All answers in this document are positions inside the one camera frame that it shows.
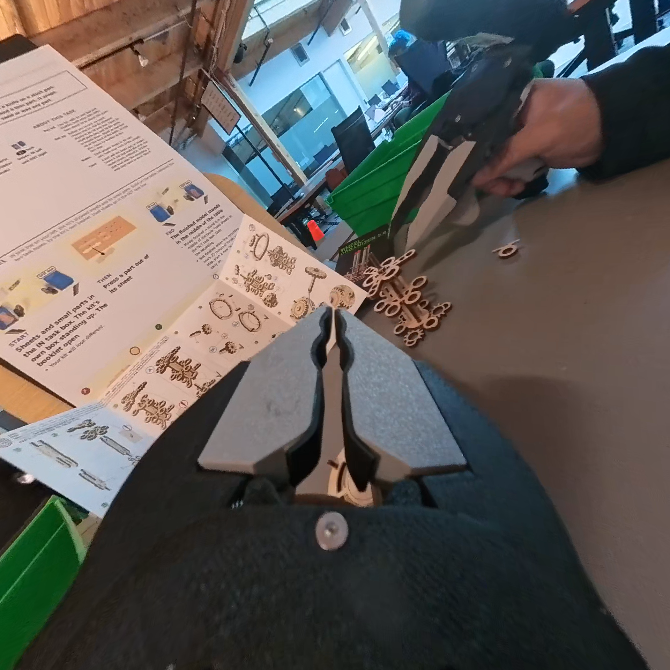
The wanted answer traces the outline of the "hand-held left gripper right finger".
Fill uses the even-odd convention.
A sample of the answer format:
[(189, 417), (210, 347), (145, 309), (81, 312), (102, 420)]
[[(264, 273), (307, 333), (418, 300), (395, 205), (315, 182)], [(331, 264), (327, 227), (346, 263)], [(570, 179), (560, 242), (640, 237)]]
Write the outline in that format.
[(348, 311), (335, 311), (342, 427), (356, 488), (461, 472), (467, 460), (417, 365)]

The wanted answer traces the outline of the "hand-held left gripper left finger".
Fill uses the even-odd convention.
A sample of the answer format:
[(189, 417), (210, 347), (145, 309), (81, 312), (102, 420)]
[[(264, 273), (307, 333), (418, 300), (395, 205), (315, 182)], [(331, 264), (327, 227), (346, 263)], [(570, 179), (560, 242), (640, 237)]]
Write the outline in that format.
[(332, 307), (319, 307), (250, 360), (198, 458), (202, 468), (264, 477), (279, 489), (314, 471), (332, 318)]

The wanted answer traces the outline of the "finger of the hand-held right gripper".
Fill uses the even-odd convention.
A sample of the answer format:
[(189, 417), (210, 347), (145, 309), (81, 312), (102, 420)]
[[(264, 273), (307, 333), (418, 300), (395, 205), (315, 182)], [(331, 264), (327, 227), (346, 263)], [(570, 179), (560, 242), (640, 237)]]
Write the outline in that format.
[(475, 146), (474, 141), (464, 141), (446, 156), (407, 229), (407, 247), (415, 247), (444, 221), (465, 227), (479, 217), (481, 208), (470, 185), (472, 178), (462, 171)]
[(409, 169), (391, 217), (389, 238), (394, 247), (407, 247), (407, 229), (445, 158), (446, 144), (438, 136), (430, 135)]

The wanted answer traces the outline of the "wooden gear model assembly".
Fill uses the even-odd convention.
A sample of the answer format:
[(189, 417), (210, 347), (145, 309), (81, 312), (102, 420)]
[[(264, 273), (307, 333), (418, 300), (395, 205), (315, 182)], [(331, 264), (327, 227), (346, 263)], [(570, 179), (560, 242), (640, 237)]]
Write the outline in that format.
[(406, 347), (418, 345), (428, 332), (437, 330), (442, 319), (451, 311), (452, 303), (431, 303), (422, 295), (427, 285), (426, 275), (407, 281), (401, 274), (403, 266), (416, 256), (414, 248), (401, 256), (390, 256), (376, 267), (364, 272), (363, 288), (374, 299), (374, 312), (396, 319), (394, 335), (401, 337)]

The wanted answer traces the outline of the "person's right forearm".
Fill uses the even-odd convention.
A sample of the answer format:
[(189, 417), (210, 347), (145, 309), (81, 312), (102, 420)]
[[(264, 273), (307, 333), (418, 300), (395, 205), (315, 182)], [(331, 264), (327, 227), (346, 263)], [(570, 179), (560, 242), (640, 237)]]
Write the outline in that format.
[(583, 77), (599, 105), (602, 153), (578, 169), (614, 178), (669, 158), (669, 45), (646, 47)]

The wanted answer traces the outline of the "dark model kit box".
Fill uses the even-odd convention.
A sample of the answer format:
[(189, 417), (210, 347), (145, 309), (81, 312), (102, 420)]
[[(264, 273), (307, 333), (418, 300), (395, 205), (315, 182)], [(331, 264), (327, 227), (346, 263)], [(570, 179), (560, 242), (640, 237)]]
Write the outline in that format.
[(336, 272), (361, 288), (366, 270), (379, 267), (382, 261), (394, 254), (393, 249), (393, 241), (388, 237), (388, 225), (384, 224), (341, 246)]

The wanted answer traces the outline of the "person's right hand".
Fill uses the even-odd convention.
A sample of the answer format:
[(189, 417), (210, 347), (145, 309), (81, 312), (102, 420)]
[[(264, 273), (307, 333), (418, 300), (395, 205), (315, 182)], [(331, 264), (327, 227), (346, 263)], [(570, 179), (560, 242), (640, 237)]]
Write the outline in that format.
[(524, 190), (508, 174), (538, 159), (549, 168), (596, 163), (604, 148), (598, 101), (581, 79), (536, 79), (521, 109), (521, 126), (472, 179), (476, 189), (500, 197)]

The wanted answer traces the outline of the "large green plastic bin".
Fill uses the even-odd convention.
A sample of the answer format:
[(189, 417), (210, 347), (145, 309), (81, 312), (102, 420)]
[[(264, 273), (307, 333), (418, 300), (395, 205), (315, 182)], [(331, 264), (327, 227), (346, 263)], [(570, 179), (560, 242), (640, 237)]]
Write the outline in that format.
[(326, 198), (359, 237), (387, 226), (423, 137), (449, 94), (408, 120), (391, 141), (383, 141)]

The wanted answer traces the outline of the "black office chair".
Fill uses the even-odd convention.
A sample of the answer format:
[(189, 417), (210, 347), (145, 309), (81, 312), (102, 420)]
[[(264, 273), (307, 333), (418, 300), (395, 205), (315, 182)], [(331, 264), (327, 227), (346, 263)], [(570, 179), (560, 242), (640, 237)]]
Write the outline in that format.
[(376, 149), (366, 117), (359, 106), (331, 128), (347, 173), (353, 172)]

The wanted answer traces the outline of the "folded assembly instruction booklet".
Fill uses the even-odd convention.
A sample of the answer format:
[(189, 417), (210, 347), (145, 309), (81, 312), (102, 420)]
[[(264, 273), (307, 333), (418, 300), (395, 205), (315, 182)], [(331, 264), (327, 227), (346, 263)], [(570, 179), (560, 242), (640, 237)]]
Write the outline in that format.
[(365, 300), (363, 289), (248, 216), (217, 276), (107, 393), (109, 438), (155, 438), (316, 308), (355, 314)]

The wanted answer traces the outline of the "small printed paper leaflet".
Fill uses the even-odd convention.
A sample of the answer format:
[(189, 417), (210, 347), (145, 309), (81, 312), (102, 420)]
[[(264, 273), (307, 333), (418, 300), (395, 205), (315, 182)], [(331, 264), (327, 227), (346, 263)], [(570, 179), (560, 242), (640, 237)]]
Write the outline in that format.
[(97, 517), (160, 434), (102, 403), (1, 434), (1, 459)]

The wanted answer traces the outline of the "large white instruction sheet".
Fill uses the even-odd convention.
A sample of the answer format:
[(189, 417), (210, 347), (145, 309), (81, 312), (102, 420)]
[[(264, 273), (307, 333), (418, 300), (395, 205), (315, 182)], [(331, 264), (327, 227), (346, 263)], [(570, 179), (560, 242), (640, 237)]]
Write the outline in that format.
[(169, 332), (243, 216), (54, 48), (1, 63), (1, 359), (64, 401)]

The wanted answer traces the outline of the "small green plastic bin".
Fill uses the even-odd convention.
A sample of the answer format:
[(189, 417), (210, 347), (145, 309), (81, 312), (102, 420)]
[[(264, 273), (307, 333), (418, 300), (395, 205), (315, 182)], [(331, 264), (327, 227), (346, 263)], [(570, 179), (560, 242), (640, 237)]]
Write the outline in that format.
[(64, 500), (50, 497), (1, 555), (1, 668), (12, 669), (77, 576), (87, 549)]

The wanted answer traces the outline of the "white wall sign board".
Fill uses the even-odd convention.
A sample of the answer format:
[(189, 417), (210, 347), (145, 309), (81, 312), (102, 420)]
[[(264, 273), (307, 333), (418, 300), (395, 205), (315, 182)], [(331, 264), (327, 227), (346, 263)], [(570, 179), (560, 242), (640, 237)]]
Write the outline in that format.
[(214, 80), (208, 81), (200, 103), (227, 135), (231, 135), (237, 128), (241, 113)]

